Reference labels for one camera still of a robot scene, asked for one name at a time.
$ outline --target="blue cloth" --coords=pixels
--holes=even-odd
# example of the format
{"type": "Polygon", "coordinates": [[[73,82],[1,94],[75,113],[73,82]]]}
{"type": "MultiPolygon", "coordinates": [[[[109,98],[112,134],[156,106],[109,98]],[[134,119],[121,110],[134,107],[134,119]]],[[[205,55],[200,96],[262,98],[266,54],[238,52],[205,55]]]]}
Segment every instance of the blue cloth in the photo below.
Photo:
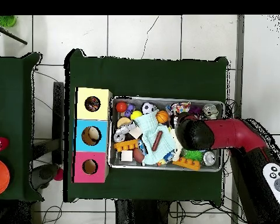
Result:
{"type": "Polygon", "coordinates": [[[158,123],[156,119],[157,112],[158,110],[142,115],[134,120],[143,133],[142,140],[148,152],[143,162],[148,165],[157,163],[159,160],[163,159],[166,154],[176,149],[175,141],[167,126],[158,123]],[[159,131],[163,131],[162,137],[156,151],[152,151],[153,143],[159,131]]]}

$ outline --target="yellow lego brick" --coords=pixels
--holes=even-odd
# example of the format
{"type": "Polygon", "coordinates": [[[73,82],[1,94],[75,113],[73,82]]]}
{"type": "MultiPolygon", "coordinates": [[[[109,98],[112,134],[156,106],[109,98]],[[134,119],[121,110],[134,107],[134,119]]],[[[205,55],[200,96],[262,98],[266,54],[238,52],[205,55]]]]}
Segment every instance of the yellow lego brick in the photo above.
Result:
{"type": "Polygon", "coordinates": [[[125,142],[118,142],[114,144],[114,148],[117,149],[117,152],[127,151],[129,149],[134,149],[138,147],[138,140],[130,140],[125,142]]]}
{"type": "Polygon", "coordinates": [[[177,162],[172,162],[172,164],[192,169],[195,171],[199,171],[201,167],[200,162],[198,160],[193,161],[192,159],[186,159],[185,157],[181,157],[177,162]]]}
{"type": "Polygon", "coordinates": [[[77,103],[77,119],[108,121],[109,100],[111,97],[112,93],[108,89],[78,88],[78,102],[76,102],[77,99],[75,100],[77,103]],[[88,111],[85,107],[85,100],[90,96],[99,99],[100,106],[97,111],[88,111]]]}

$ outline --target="shape sorter box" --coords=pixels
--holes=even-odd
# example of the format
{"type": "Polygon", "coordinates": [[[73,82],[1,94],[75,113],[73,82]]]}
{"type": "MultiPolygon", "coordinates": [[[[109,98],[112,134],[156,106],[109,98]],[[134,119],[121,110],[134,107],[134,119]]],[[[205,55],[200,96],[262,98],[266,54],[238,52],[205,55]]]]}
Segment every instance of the shape sorter box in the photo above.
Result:
{"type": "Polygon", "coordinates": [[[75,176],[74,183],[104,183],[109,172],[107,165],[107,153],[103,152],[76,152],[75,153],[75,176]],[[87,160],[96,162],[96,172],[93,174],[85,173],[83,164],[87,160]]]}
{"type": "Polygon", "coordinates": [[[73,151],[73,182],[74,183],[103,183],[108,175],[108,127],[109,127],[109,101],[112,93],[107,89],[93,89],[77,87],[76,104],[76,136],[75,150],[73,151]],[[95,127],[99,133],[96,144],[92,136],[87,136],[95,127]],[[95,162],[96,170],[89,174],[85,172],[85,162],[95,162]]]}
{"type": "Polygon", "coordinates": [[[79,120],[104,120],[108,121],[109,117],[109,101],[112,93],[108,89],[93,89],[86,87],[78,87],[77,103],[77,119],[79,120]],[[96,111],[86,109],[85,101],[89,97],[95,97],[99,101],[99,108],[96,111]]]}

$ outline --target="white control panel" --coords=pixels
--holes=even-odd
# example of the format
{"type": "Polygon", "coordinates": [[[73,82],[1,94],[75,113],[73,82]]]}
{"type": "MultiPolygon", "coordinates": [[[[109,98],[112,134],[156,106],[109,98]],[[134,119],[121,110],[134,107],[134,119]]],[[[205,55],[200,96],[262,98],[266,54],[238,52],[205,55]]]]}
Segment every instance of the white control panel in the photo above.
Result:
{"type": "Polygon", "coordinates": [[[266,164],[262,173],[276,200],[280,203],[280,166],[275,163],[266,164]]]}

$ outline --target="dark green tablecloth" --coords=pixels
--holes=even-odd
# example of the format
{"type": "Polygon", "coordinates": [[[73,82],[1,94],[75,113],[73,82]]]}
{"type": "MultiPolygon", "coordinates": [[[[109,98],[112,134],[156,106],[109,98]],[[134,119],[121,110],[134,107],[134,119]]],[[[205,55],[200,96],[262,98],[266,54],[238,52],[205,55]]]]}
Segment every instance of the dark green tablecloth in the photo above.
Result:
{"type": "MultiPolygon", "coordinates": [[[[72,50],[65,59],[66,88],[69,87],[65,97],[69,97],[70,105],[69,122],[65,123],[69,127],[67,145],[73,145],[75,87],[109,89],[113,96],[224,102],[227,64],[226,58],[216,61],[88,58],[81,50],[72,50]]],[[[221,203],[222,170],[210,173],[111,168],[103,184],[72,183],[71,151],[68,157],[68,179],[64,181],[64,199],[68,201],[74,198],[129,198],[221,203]]]]}
{"type": "Polygon", "coordinates": [[[0,137],[9,146],[0,152],[0,160],[10,172],[8,188],[0,200],[39,201],[42,197],[29,184],[32,161],[32,69],[40,54],[24,58],[0,57],[0,137]]]}

